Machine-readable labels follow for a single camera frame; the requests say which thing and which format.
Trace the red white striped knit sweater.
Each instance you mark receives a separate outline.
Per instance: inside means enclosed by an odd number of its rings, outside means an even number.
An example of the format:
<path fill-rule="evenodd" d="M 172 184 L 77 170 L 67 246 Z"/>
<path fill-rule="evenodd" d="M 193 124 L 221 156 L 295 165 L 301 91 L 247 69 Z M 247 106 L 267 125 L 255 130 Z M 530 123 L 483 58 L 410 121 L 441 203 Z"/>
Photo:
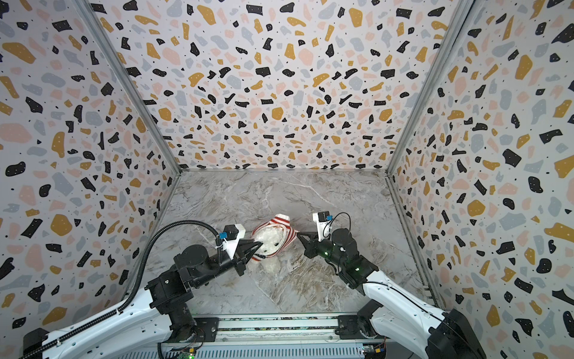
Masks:
<path fill-rule="evenodd" d="M 252 239 L 262 244 L 253 259 L 259 262 L 276 257 L 293 243 L 296 236 L 297 230 L 291 225 L 290 217 L 284 214 L 275 215 L 252 232 Z"/>

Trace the white plush teddy bear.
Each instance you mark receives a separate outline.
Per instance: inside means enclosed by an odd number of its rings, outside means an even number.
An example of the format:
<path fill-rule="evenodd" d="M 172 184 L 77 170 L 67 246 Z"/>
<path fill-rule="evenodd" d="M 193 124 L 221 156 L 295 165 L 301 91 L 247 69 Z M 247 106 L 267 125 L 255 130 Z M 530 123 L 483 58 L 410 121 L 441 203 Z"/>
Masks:
<path fill-rule="evenodd" d="M 269 275 L 277 275 L 280 271 L 280 260 L 277 255 L 287 244 L 291 230 L 282 224 L 264 224 L 252 233 L 255 241 L 262 243 L 261 248 L 253 257 Z"/>

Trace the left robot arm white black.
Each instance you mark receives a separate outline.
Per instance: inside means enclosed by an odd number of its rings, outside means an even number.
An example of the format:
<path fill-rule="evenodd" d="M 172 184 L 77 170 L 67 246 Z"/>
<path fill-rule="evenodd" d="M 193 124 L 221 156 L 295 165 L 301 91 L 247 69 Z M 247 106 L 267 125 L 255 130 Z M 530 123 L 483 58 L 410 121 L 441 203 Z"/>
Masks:
<path fill-rule="evenodd" d="M 24 358 L 111 358 L 143 344 L 207 341 L 203 330 L 191 314 L 187 303 L 194 289 L 234 270 L 243 275 L 247 264 L 261 247 L 261 242 L 239 239 L 233 255 L 209 255 L 202 245 L 191 245 L 177 254 L 166 272 L 150 281 L 145 288 L 121 302 L 107 314 L 90 318 L 49 333 L 39 328 L 25 335 Z"/>

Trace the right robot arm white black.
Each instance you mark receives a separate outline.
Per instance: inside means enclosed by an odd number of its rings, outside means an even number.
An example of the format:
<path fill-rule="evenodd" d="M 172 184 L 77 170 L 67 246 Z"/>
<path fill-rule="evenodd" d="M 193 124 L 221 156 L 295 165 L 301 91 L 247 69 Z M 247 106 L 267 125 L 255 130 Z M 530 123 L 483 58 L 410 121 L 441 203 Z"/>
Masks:
<path fill-rule="evenodd" d="M 352 290 L 369 299 L 357 316 L 365 337 L 388 337 L 420 358 L 486 358 L 469 320 L 455 309 L 445 312 L 396 284 L 361 255 L 348 229 L 335 230 L 327 239 L 311 232 L 298 233 L 304 255 L 321 257 Z"/>

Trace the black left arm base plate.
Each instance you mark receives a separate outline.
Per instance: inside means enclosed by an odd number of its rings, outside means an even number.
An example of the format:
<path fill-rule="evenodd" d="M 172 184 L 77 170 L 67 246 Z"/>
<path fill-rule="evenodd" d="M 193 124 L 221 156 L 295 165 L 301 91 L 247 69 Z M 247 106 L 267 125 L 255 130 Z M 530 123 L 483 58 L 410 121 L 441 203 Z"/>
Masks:
<path fill-rule="evenodd" d="M 220 320 L 218 317 L 193 318 L 175 336 L 179 343 L 213 343 L 215 342 Z"/>

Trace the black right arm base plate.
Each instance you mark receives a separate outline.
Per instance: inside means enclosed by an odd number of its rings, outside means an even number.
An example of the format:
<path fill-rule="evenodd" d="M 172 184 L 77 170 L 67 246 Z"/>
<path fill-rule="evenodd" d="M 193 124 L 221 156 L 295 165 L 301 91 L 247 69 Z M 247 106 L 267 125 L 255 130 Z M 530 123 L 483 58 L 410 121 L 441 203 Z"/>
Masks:
<path fill-rule="evenodd" d="M 376 333 L 370 321 L 357 314 L 337 317 L 335 335 L 342 340 L 382 340 L 384 336 Z"/>

